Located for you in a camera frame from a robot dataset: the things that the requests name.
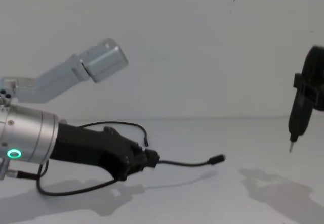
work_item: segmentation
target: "cylindrical joint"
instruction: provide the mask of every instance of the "cylindrical joint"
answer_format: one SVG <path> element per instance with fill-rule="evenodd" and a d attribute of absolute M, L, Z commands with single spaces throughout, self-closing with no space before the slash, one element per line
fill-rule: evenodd
<path fill-rule="evenodd" d="M 11 105 L 0 110 L 0 158 L 44 164 L 56 141 L 58 117 Z"/>

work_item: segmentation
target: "white table surface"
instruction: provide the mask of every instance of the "white table surface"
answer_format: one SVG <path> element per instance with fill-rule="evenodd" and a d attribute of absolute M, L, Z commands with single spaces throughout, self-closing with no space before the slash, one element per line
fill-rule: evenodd
<path fill-rule="evenodd" d="M 0 223 L 324 222 L 324 119 L 311 120 L 293 154 L 288 119 L 136 122 L 147 128 L 162 159 L 199 162 L 224 153 L 227 160 L 195 169 L 160 165 L 125 183 L 70 197 L 45 197 L 33 181 L 7 178 L 0 182 Z M 142 142 L 136 128 L 116 129 Z M 11 167 L 37 169 L 20 162 Z M 109 179 L 96 167 L 51 161 L 43 185 L 67 191 Z"/>

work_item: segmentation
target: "cable connector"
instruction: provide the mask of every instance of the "cable connector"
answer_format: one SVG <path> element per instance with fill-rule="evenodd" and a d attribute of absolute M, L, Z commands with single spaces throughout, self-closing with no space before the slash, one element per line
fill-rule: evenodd
<path fill-rule="evenodd" d="M 39 178 L 38 175 L 35 173 L 16 171 L 10 169 L 6 172 L 6 177 L 20 178 L 24 180 L 37 180 Z"/>
<path fill-rule="evenodd" d="M 215 156 L 215 157 L 211 157 L 209 160 L 208 160 L 208 164 L 210 165 L 215 165 L 215 164 L 218 164 L 218 163 L 221 163 L 221 162 L 224 162 L 226 160 L 226 156 L 221 154 L 221 155 L 218 155 L 218 156 Z"/>
<path fill-rule="evenodd" d="M 155 168 L 160 160 L 160 156 L 154 150 L 145 149 L 146 167 Z"/>

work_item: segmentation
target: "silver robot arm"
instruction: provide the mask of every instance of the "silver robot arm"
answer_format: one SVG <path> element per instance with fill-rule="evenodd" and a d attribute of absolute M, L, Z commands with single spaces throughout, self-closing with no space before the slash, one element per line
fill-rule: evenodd
<path fill-rule="evenodd" d="M 101 82 L 127 64 L 120 47 L 112 39 L 106 39 L 78 56 L 71 56 L 39 78 L 3 78 L 0 81 L 0 180 L 15 174 L 8 170 L 10 160 L 44 164 L 58 134 L 56 115 L 12 105 L 12 98 L 24 103 L 44 103 L 89 78 Z"/>
<path fill-rule="evenodd" d="M 0 81 L 1 98 L 7 103 L 11 98 L 18 98 L 23 103 L 45 103 L 89 78 L 95 83 L 101 82 L 127 64 L 120 47 L 112 39 L 106 39 L 36 79 L 3 78 Z"/>

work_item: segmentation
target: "robotic arm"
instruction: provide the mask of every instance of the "robotic arm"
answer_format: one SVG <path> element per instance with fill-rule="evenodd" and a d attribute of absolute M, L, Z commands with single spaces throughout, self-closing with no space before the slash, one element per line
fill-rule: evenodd
<path fill-rule="evenodd" d="M 324 47 L 311 48 L 302 73 L 295 75 L 294 87 L 297 92 L 289 119 L 290 152 L 305 133 L 313 109 L 324 111 Z"/>
<path fill-rule="evenodd" d="M 3 78 L 0 81 L 0 180 L 5 176 L 19 178 L 22 173 L 9 170 L 11 160 L 32 162 L 41 167 L 48 159 L 99 166 L 107 170 L 114 181 L 125 181 L 129 175 L 146 167 L 155 168 L 158 163 L 197 167 L 223 162 L 224 155 L 200 164 L 160 161 L 156 151 L 143 150 L 111 127 L 103 131 L 75 127 L 59 123 L 52 113 L 11 104 L 12 98 L 20 102 L 47 102 L 89 78 L 95 83 L 101 82 L 127 63 L 120 47 L 112 39 L 106 39 L 39 78 Z"/>

